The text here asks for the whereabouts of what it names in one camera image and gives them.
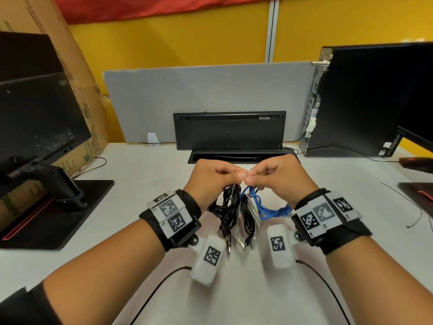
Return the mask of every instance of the person's left hand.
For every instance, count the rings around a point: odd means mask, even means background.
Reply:
[[[197,161],[184,191],[197,202],[203,214],[225,187],[240,185],[246,172],[245,169],[225,161],[201,158]]]

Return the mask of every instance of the red fabric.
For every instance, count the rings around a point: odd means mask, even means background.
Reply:
[[[165,15],[259,0],[55,0],[68,24]]]

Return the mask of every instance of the blue cable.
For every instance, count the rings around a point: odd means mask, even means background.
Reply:
[[[246,187],[243,190],[241,195],[244,195],[245,192],[247,191],[247,189],[249,189],[248,194],[254,199],[254,202],[256,202],[257,209],[258,209],[258,216],[260,217],[260,219],[268,220],[270,218],[284,217],[284,216],[288,215],[290,212],[292,212],[292,208],[289,206],[289,204],[287,204],[285,207],[282,207],[278,210],[271,210],[271,209],[268,209],[267,207],[264,207],[262,205],[262,199],[260,198],[260,196],[258,196],[256,194],[258,191],[258,188],[255,191],[253,186]]]

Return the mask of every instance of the monitor screen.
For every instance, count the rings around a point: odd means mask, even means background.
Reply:
[[[426,63],[423,75],[399,121],[399,132],[433,152],[433,65]]]
[[[48,35],[0,32],[0,114],[0,184],[31,160],[51,164],[90,138]]]

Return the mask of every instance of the fingernail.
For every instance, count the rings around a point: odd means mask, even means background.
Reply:
[[[246,177],[246,173],[238,172],[237,173],[237,177],[238,177],[239,180],[243,180]]]

